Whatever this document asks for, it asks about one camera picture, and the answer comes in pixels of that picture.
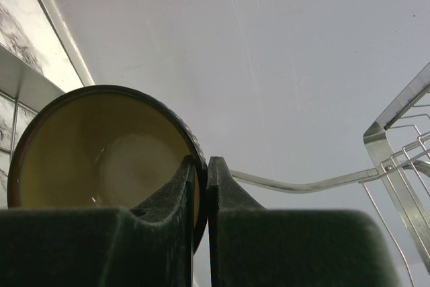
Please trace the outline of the dark patterned cream-inside bowl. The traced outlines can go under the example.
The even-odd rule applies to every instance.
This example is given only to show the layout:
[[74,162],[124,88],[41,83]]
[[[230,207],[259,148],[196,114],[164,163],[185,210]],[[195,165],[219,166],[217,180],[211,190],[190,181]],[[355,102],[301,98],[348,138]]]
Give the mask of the dark patterned cream-inside bowl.
[[119,85],[54,99],[20,136],[9,166],[10,208],[132,208],[194,160],[193,243],[206,226],[207,163],[189,126],[154,97]]

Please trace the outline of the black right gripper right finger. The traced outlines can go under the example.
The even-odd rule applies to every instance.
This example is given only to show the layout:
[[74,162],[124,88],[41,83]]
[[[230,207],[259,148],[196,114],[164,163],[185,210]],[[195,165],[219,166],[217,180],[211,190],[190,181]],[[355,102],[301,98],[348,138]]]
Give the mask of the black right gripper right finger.
[[400,286],[378,225],[356,210],[269,210],[208,166],[213,286]]

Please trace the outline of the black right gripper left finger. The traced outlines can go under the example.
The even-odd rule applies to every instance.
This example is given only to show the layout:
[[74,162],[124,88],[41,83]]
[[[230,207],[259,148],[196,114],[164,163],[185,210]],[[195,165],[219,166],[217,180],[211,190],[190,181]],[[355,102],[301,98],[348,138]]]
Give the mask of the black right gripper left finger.
[[2,286],[191,286],[194,162],[132,209],[1,212]]

